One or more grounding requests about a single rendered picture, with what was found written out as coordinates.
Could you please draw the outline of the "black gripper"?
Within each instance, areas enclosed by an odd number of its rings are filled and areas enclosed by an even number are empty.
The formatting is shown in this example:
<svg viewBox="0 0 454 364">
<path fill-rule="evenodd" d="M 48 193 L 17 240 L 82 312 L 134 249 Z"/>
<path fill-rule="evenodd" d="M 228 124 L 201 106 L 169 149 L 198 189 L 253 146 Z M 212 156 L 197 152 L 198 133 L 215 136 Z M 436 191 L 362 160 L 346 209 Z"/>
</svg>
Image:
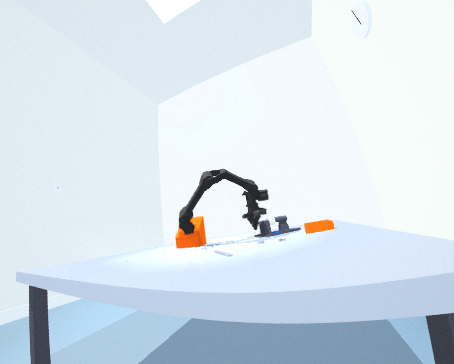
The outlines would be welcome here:
<svg viewBox="0 0 454 364">
<path fill-rule="evenodd" d="M 259 220 L 260 218 L 262 218 L 261 216 L 267 215 L 265 210 L 258 210 L 257 205 L 259 205 L 259 203 L 257 203 L 256 201 L 248 202 L 246 205 L 246 207 L 248 208 L 248 212 L 247 214 L 242 215 L 242 219 L 247 219 L 249 223 L 251 223 L 251 225 L 253 222 L 254 225 L 252 226 L 255 230 L 257 230 Z"/>
</svg>

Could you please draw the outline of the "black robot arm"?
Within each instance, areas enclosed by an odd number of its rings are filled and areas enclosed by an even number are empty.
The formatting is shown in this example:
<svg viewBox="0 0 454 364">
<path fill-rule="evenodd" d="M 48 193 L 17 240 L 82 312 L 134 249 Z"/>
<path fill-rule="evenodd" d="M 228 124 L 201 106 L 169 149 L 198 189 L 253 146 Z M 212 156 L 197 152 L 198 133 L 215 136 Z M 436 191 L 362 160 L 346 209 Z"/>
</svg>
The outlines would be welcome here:
<svg viewBox="0 0 454 364">
<path fill-rule="evenodd" d="M 194 233 L 196 224 L 191 221 L 193 218 L 193 209 L 199 202 L 204 192 L 213 184 L 216 184 L 223 179 L 243 187 L 247 192 L 244 191 L 242 196 L 246 196 L 247 203 L 254 202 L 256 200 L 268 201 L 270 198 L 267 189 L 258 190 L 258 186 L 253 180 L 243 179 L 224 168 L 219 170 L 204 171 L 200 177 L 199 185 L 188 201 L 187 206 L 179 211 L 178 228 L 184 232 L 183 235 Z"/>
</svg>

